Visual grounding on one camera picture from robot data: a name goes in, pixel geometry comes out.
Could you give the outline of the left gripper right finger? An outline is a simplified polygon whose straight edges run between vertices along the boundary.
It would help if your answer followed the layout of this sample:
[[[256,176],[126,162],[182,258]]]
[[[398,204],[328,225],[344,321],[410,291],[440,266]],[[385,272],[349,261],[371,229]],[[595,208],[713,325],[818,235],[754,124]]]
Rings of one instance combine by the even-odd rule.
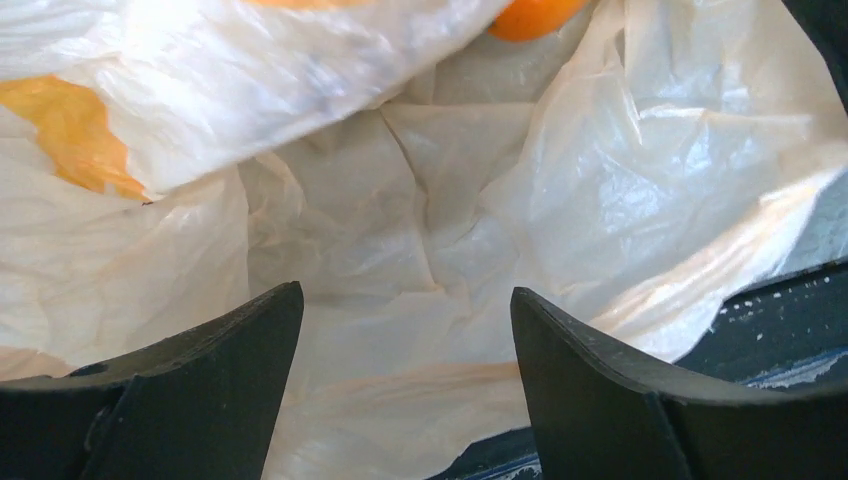
[[[847,390],[781,392],[652,357],[514,290],[511,321],[547,479],[843,479]]]

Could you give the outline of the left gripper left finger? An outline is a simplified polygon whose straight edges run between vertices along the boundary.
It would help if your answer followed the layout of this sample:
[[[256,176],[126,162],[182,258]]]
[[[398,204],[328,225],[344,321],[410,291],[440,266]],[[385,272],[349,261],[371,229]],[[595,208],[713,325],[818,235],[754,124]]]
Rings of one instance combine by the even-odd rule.
[[[64,377],[1,385],[5,479],[258,479],[304,312],[301,286]]]

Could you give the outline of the translucent orange plastic bag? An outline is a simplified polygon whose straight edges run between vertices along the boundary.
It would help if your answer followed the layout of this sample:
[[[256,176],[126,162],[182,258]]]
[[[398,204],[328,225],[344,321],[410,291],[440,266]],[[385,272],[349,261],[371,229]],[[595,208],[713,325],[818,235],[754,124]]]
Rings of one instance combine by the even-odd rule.
[[[528,424],[532,289],[666,362],[847,170],[842,1],[5,1],[1,385],[296,282],[258,479],[423,479]]]

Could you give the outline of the fake mango orange green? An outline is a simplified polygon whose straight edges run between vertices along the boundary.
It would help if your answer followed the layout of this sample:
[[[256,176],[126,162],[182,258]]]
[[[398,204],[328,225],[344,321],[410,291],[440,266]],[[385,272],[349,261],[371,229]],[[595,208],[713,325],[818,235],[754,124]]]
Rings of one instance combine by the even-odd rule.
[[[587,0],[515,0],[488,28],[488,33],[508,42],[526,42],[548,35],[575,17]]]

